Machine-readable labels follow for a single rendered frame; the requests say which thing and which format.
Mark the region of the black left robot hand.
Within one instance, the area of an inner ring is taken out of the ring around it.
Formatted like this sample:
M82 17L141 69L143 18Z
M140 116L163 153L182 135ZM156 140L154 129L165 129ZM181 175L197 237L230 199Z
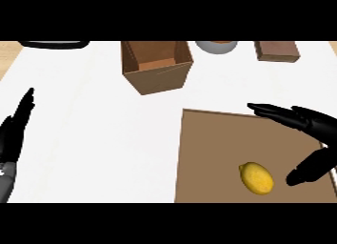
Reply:
M7 116L0 126L0 164L19 159L23 132L34 107L34 89L29 89L19 101L14 115Z

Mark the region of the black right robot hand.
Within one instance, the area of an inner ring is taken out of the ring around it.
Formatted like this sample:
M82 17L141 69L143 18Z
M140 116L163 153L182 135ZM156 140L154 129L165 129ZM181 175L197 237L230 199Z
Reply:
M247 107L255 115L305 132L324 143L325 148L311 153L287 175L290 186L315 182L337 166L337 119L299 106L286 109L271 104L249 103Z

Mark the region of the brown wooden tray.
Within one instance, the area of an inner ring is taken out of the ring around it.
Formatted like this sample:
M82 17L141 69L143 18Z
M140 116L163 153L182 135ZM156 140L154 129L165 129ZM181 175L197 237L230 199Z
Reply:
M319 141L272 120L253 115L184 111L177 170L178 202L336 202L328 173L316 182L288 186L287 174ZM274 178L269 194L252 193L238 166L256 162Z

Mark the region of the yellow lemon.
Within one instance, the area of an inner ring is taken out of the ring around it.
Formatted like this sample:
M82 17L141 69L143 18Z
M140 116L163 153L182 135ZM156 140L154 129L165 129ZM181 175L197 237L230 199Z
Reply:
M263 195L272 191L274 179L266 168L256 162L238 166L240 178L249 191Z

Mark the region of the open cardboard box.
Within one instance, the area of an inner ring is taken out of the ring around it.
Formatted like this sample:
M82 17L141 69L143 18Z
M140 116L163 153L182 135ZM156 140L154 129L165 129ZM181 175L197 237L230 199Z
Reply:
M122 41L122 74L141 95L184 87L194 60L185 41Z

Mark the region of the brown wooden block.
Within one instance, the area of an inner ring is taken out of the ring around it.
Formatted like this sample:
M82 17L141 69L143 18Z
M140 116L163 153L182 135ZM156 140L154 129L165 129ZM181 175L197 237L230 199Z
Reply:
M259 61L293 63L300 57L293 41L256 41L255 47Z

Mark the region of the black curved rim object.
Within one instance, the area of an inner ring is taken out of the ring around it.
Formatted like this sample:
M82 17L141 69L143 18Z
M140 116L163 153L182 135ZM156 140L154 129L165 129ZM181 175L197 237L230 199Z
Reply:
M20 41L23 47L53 50L81 49L88 45L88 41Z

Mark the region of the grey round bowl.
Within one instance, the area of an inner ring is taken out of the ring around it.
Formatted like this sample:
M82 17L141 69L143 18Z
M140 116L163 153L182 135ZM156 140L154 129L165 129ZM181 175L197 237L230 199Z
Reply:
M197 41L200 49L212 54L225 54L232 51L237 46L235 41L213 42L213 41Z

